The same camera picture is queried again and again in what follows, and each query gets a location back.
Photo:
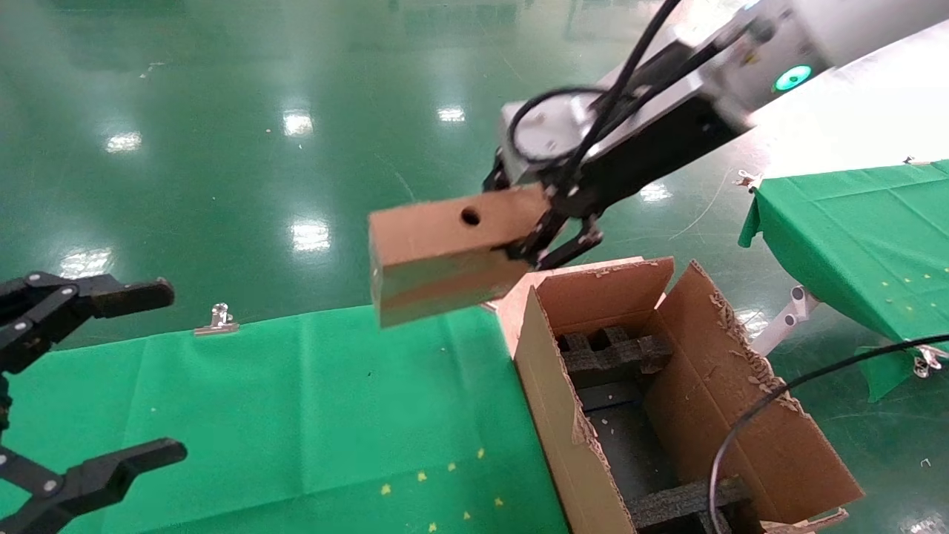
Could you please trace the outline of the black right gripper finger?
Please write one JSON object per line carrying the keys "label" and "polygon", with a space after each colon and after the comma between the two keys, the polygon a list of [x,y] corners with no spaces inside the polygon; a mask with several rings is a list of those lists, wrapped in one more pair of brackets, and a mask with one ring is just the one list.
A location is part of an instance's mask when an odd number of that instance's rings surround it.
{"label": "black right gripper finger", "polygon": [[504,150],[498,148],[495,151],[494,165],[483,181],[483,191],[505,191],[510,188],[512,188],[512,180],[507,173]]}
{"label": "black right gripper finger", "polygon": [[569,217],[559,211],[546,211],[529,233],[507,245],[509,260],[522,261],[533,271],[548,271],[565,266],[602,243],[599,214],[582,217],[578,233],[555,245]]}

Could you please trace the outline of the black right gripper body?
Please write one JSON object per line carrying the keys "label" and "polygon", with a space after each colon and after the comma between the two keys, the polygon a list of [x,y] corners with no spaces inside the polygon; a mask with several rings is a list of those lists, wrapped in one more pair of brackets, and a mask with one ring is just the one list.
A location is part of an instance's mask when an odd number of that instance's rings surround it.
{"label": "black right gripper body", "polygon": [[552,206],[568,217],[600,216],[611,205],[749,130],[745,116],[728,119],[710,98],[691,95],[587,159],[578,191],[555,196]]}

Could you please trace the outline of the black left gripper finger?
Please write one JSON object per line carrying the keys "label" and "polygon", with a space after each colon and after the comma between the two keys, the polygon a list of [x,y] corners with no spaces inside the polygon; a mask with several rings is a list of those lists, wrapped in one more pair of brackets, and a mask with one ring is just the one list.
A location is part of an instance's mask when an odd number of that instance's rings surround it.
{"label": "black left gripper finger", "polygon": [[1,521],[4,533],[58,533],[82,515],[125,499],[143,473],[187,458],[187,447],[175,439],[157,439],[89,458],[57,474],[3,446],[2,480],[30,493],[13,514]]}
{"label": "black left gripper finger", "polygon": [[45,271],[1,286],[1,369],[21,373],[93,318],[115,318],[169,307],[175,289],[165,278],[120,283],[111,274],[63,278]]}

